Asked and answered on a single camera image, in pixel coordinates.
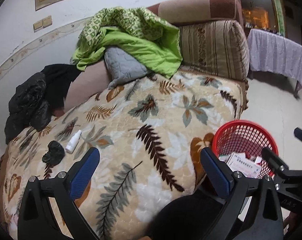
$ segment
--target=tablecloth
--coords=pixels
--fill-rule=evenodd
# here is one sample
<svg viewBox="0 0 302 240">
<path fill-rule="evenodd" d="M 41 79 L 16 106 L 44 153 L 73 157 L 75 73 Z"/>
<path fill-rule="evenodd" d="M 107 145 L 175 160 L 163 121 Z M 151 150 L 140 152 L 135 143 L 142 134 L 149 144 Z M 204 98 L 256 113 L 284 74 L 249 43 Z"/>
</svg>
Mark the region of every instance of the tablecloth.
<svg viewBox="0 0 302 240">
<path fill-rule="evenodd" d="M 252 71 L 269 71 L 291 77 L 302 88 L 302 45 L 258 29 L 250 31 L 247 43 Z"/>
</svg>

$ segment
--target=white floor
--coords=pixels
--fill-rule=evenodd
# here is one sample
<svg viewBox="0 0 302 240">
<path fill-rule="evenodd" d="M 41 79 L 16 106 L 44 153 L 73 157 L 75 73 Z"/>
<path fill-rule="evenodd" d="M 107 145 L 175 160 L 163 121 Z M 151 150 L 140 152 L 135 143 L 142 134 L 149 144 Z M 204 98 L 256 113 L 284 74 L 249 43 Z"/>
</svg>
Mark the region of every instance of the white floor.
<svg viewBox="0 0 302 240">
<path fill-rule="evenodd" d="M 302 142 L 293 135 L 296 127 L 302 129 L 302 89 L 298 93 L 300 98 L 295 99 L 296 82 L 268 72 L 255 72 L 249 85 L 248 109 L 241 119 L 257 122 L 266 128 L 277 143 L 279 156 L 290 169 L 302 170 Z M 240 218 L 243 219 L 245 214 L 244 210 Z"/>
</svg>

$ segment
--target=gray pillow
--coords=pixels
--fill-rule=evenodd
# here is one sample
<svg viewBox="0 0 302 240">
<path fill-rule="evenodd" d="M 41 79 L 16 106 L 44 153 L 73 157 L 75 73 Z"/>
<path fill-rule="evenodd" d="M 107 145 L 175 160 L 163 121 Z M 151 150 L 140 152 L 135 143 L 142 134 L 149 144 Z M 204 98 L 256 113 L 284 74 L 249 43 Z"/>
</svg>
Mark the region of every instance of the gray pillow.
<svg viewBox="0 0 302 240">
<path fill-rule="evenodd" d="M 107 47 L 104 59 L 109 73 L 112 75 L 109 89 L 152 73 L 152 70 L 147 69 L 134 57 L 117 46 Z"/>
</svg>

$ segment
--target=blanket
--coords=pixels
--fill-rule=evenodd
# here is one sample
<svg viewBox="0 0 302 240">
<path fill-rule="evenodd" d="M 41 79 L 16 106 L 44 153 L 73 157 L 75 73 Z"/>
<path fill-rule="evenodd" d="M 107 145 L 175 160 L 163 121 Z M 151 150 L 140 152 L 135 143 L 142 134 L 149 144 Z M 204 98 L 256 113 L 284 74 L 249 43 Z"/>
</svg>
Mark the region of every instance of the blanket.
<svg viewBox="0 0 302 240">
<path fill-rule="evenodd" d="M 55 177 L 68 171 L 90 147 L 100 163 L 75 204 L 96 234 L 105 240 L 138 239 L 168 203 L 192 194 L 205 172 L 200 150 L 214 133 L 239 119 L 243 91 L 235 82 L 178 71 L 171 80 L 153 74 L 92 96 L 41 132 L 26 128 L 9 143 L 2 194 L 10 235 L 30 176 Z M 57 166 L 41 161 L 52 140 L 66 147 L 81 129 L 72 154 Z M 62 232 L 70 233 L 50 199 Z"/>
<path fill-rule="evenodd" d="M 177 27 L 146 8 L 105 8 L 83 28 L 73 60 L 84 71 L 103 56 L 105 46 L 117 45 L 147 68 L 170 78 L 182 61 L 179 39 Z"/>
</svg>

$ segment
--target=wall switch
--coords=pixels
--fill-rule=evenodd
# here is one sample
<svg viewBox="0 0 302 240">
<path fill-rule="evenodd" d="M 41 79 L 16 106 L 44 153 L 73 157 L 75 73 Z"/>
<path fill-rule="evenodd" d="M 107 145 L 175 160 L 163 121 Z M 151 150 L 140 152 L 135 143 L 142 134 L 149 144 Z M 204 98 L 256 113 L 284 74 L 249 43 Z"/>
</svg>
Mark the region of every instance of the wall switch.
<svg viewBox="0 0 302 240">
<path fill-rule="evenodd" d="M 43 26 L 43 28 L 46 28 L 46 27 L 48 27 L 50 25 L 52 25 L 51 15 L 42 19 L 42 26 Z"/>
<path fill-rule="evenodd" d="M 36 22 L 33 24 L 33 31 L 34 32 L 37 32 L 39 30 L 43 29 L 43 26 L 42 26 L 42 20 Z"/>
</svg>

